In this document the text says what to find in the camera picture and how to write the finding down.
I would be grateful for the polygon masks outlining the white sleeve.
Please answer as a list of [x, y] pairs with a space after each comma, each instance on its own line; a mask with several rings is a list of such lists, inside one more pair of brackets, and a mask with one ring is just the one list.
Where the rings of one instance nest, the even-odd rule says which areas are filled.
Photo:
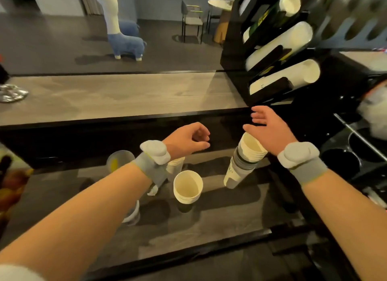
[[0, 264], [0, 281], [46, 281], [46, 279], [23, 266]]

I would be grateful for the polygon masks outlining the black round cup holders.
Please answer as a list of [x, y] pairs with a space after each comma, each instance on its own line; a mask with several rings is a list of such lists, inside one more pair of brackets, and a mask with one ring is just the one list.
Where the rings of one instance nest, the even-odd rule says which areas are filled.
[[[372, 137], [367, 122], [361, 120], [350, 125], [387, 156], [387, 141]], [[349, 182], [387, 167], [387, 162], [351, 134], [345, 126], [322, 144], [320, 156], [331, 170]]]

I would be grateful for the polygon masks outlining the person's left forearm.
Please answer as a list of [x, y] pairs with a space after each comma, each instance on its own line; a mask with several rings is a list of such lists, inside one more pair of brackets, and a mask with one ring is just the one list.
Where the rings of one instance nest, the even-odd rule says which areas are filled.
[[129, 163], [80, 192], [0, 251], [0, 264], [79, 281], [151, 180]]

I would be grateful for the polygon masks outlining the white fluffy cloth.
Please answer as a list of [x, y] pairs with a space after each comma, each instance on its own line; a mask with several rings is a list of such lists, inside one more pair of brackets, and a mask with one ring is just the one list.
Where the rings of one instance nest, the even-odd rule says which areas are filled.
[[364, 95], [357, 112], [369, 124], [372, 137], [387, 141], [387, 79]]

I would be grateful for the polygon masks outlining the person's left hand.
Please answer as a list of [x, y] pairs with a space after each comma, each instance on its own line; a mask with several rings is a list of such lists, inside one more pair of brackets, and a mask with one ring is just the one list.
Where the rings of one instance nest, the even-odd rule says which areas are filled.
[[183, 153], [184, 145], [189, 141], [206, 141], [210, 140], [210, 131], [200, 122], [184, 125], [163, 140], [171, 160], [186, 157], [192, 153]]

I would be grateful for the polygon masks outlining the grey metal frame chair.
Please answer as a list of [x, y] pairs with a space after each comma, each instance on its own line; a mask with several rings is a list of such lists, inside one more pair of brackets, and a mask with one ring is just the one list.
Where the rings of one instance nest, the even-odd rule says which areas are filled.
[[184, 0], [181, 0], [181, 15], [182, 15], [182, 24], [181, 24], [181, 40], [185, 43], [186, 39], [186, 27], [188, 25], [197, 27], [197, 37], [199, 37], [199, 29], [201, 29], [200, 35], [200, 44], [202, 44], [203, 32], [204, 32], [204, 22], [201, 19], [204, 11], [199, 5], [187, 5]]

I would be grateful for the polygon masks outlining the person's right hand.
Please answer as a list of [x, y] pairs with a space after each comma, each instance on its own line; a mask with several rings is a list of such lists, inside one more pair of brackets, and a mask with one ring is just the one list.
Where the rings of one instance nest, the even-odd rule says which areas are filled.
[[273, 109], [268, 106], [254, 106], [251, 108], [252, 125], [266, 125], [265, 134], [256, 138], [271, 154], [278, 156], [291, 142], [297, 142], [291, 129]]

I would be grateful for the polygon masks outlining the tall stack of paper cups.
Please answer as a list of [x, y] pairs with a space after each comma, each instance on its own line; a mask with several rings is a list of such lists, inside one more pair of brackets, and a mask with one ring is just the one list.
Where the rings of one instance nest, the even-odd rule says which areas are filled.
[[252, 135], [245, 132], [230, 160], [230, 165], [224, 178], [226, 188], [236, 188], [258, 163], [268, 154], [268, 151]]

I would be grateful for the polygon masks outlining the grey wristband white tracker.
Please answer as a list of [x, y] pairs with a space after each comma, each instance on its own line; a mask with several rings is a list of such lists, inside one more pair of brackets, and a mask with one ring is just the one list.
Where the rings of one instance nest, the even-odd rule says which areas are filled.
[[166, 168], [171, 156], [162, 141], [145, 141], [140, 145], [140, 149], [142, 152], [134, 159], [133, 163], [153, 183], [147, 195], [155, 196], [167, 180]]
[[310, 142], [291, 142], [277, 156], [301, 186], [318, 179], [328, 167], [320, 158], [320, 151]]

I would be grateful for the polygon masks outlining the white and blue llama plush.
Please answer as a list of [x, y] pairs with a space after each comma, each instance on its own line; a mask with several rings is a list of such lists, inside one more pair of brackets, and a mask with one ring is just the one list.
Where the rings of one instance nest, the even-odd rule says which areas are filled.
[[146, 42], [138, 36], [125, 35], [121, 32], [118, 0], [97, 0], [97, 2], [103, 8], [108, 42], [115, 59], [121, 59], [122, 54], [130, 54], [136, 61], [142, 61]]

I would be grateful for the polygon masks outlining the crumpled silver foil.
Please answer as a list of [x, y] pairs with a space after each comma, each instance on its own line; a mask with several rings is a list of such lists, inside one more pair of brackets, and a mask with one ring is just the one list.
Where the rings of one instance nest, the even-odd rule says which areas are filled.
[[14, 103], [25, 99], [29, 91], [13, 84], [0, 85], [0, 103]]

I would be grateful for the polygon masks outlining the person's right forearm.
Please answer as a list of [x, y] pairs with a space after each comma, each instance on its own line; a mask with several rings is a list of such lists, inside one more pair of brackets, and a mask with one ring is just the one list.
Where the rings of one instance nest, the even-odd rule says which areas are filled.
[[359, 278], [387, 281], [387, 211], [329, 169], [301, 187]]

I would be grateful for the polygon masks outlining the yellow and brown fruit pile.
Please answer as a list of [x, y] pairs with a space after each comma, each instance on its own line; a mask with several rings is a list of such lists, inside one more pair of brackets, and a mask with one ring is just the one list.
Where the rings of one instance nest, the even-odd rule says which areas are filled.
[[33, 173], [29, 166], [16, 168], [16, 157], [0, 155], [0, 234], [11, 218], [13, 207], [20, 201]]

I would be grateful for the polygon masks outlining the short white paper cup stack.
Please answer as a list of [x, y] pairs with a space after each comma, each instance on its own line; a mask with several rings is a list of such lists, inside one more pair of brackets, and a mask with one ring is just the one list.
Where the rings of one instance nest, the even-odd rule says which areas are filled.
[[177, 209], [184, 214], [190, 212], [200, 198], [203, 187], [203, 180], [198, 173], [191, 170], [180, 172], [173, 181]]

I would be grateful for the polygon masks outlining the round white table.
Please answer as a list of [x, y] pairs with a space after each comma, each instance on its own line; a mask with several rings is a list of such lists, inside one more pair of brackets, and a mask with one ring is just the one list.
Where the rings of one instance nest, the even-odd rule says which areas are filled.
[[208, 0], [208, 4], [212, 8], [217, 8], [221, 10], [219, 22], [214, 34], [214, 42], [218, 44], [223, 44], [228, 30], [233, 1]]

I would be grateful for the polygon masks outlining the metal rod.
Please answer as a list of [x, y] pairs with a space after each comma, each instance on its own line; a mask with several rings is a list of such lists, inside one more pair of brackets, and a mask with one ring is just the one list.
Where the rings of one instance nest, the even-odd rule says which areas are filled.
[[337, 113], [333, 113], [333, 116], [347, 128], [351, 134], [355, 135], [362, 141], [368, 148], [370, 148], [376, 155], [378, 155], [383, 161], [387, 162], [387, 156], [384, 155], [380, 150], [378, 150], [371, 142], [366, 140], [355, 128], [350, 124], [347, 124], [343, 118], [341, 118]]

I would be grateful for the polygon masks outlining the clear plastic cup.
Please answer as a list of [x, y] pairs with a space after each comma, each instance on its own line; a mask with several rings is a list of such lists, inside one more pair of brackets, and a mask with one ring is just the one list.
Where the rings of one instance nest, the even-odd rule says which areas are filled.
[[122, 221], [122, 224], [126, 224], [128, 226], [136, 225], [140, 220], [140, 203], [139, 200], [136, 201], [135, 206], [128, 211], [127, 215]]
[[112, 173], [120, 167], [132, 162], [134, 159], [135, 156], [132, 152], [127, 150], [119, 150], [112, 153], [108, 157], [106, 161], [106, 167], [108, 168], [109, 173]]

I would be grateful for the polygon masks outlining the black cup dispenser rack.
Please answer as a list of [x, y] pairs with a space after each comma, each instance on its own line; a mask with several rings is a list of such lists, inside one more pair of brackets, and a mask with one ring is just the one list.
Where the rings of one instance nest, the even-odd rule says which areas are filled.
[[255, 77], [258, 72], [245, 69], [246, 59], [256, 50], [256, 47], [262, 47], [263, 41], [268, 43], [280, 33], [291, 28], [291, 25], [307, 19], [306, 7], [314, 0], [301, 0], [301, 11], [293, 17], [283, 29], [275, 29], [270, 25], [263, 24], [263, 28], [258, 28], [258, 32], [253, 33], [253, 39], [243, 42], [243, 34], [249, 30], [258, 18], [263, 15], [266, 7], [270, 8], [278, 0], [234, 0], [220, 64], [227, 73], [229, 79], [239, 92], [244, 102], [251, 106], [253, 100], [248, 93], [248, 81]]

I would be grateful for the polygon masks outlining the green sleeved cup stack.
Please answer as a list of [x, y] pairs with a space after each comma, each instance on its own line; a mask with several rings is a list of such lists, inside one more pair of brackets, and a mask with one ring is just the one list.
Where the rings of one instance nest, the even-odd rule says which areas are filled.
[[301, 0], [276, 1], [244, 32], [243, 43], [246, 43], [255, 31], [264, 31], [263, 37], [268, 37], [270, 32], [281, 29], [300, 9]]

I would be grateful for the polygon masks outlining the wide white cup stack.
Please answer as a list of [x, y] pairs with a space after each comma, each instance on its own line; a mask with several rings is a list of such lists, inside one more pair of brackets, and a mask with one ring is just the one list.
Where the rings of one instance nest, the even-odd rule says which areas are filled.
[[312, 26], [305, 21], [298, 22], [283, 34], [270, 41], [268, 44], [255, 50], [246, 59], [245, 69], [246, 71], [251, 70], [256, 64], [262, 61], [270, 53], [273, 53], [274, 49], [276, 49], [278, 46], [282, 46], [282, 52], [275, 61], [283, 61], [291, 54], [295, 54], [300, 49], [305, 47], [312, 40], [312, 38]]

